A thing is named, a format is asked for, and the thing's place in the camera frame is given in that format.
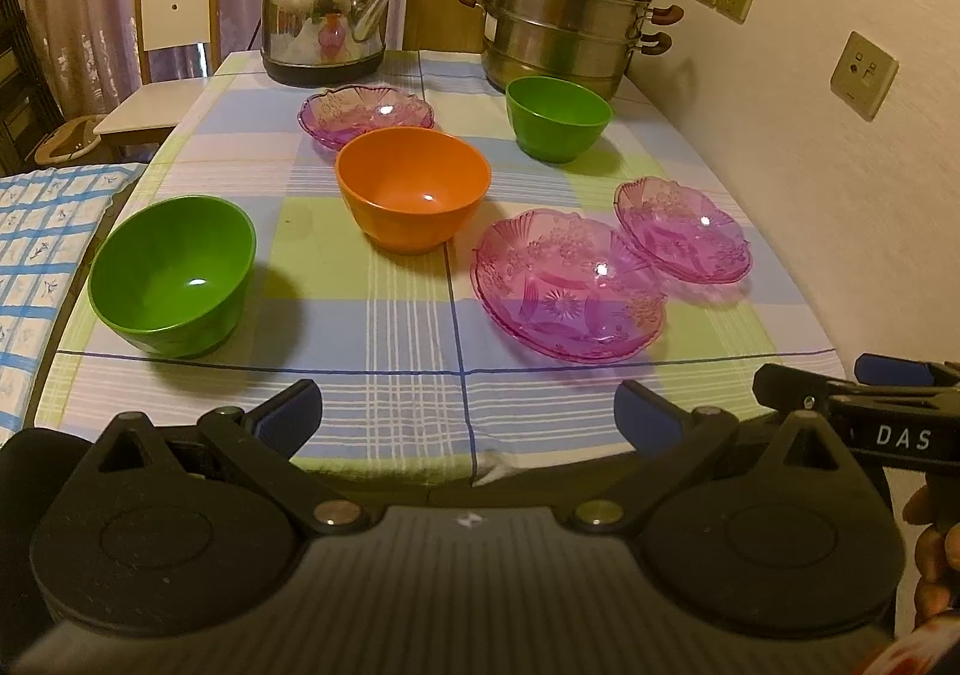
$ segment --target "stainless steel steamer pot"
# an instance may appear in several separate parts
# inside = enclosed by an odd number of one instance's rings
[[[667,26],[680,7],[651,7],[650,0],[458,0],[485,13],[483,68],[501,90],[515,77],[550,74],[604,98],[616,93],[635,50],[662,55],[664,32],[644,34],[646,21]]]

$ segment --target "wall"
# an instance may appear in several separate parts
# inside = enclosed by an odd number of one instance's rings
[[[960,361],[960,0],[754,0],[742,26],[655,2],[688,14],[632,77],[766,234],[848,367],[864,350]],[[853,29],[901,62],[873,122],[829,89]],[[922,480],[891,479],[899,510]],[[904,527],[908,548],[917,533]]]

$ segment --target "seat cushion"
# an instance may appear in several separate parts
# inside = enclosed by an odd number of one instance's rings
[[[172,79],[140,87],[94,128],[103,136],[128,130],[174,127],[200,98],[209,79]]]

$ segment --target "green bowl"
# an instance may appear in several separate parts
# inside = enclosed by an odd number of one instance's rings
[[[256,231],[238,206],[183,196],[137,212],[107,237],[90,272],[97,317],[141,350],[203,355],[243,313]]]
[[[519,77],[507,85],[507,115],[522,151],[547,163],[569,163],[596,143],[613,110],[579,84]]]

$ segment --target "table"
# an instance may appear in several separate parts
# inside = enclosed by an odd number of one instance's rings
[[[301,377],[323,391],[323,424],[296,460],[331,476],[425,487],[488,483],[537,467],[629,454],[613,424],[613,391],[640,379],[678,405],[716,404],[747,418],[759,365],[843,368],[784,267],[730,194],[669,123],[624,80],[616,117],[589,156],[551,167],[522,154],[504,98],[478,55],[388,53],[370,82],[422,96],[438,126],[490,161],[488,200],[433,253],[373,248],[339,196],[333,154],[296,122],[309,90],[267,77],[256,53],[234,53],[158,151],[125,215],[188,193],[225,197],[253,219],[256,272],[241,325],[195,361],[143,357],[93,316],[83,296],[64,332],[37,424],[94,439],[118,411],[156,424],[211,407],[251,407]],[[470,253],[492,221],[533,206],[616,223],[622,181],[666,175],[706,191],[743,224],[755,266],[720,302],[686,289],[667,329],[623,363],[584,367],[501,333],[474,298]],[[676,290],[683,290],[677,285]]]

